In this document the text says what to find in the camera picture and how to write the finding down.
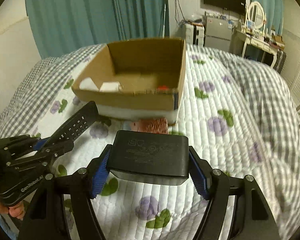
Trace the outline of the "person's left hand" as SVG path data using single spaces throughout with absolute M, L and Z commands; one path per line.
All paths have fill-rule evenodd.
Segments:
M 13 218 L 23 220 L 24 215 L 25 215 L 24 202 L 21 201 L 21 202 L 17 203 L 15 206 L 7 207 L 7 206 L 3 205 L 0 201 L 0 214 L 8 214 Z

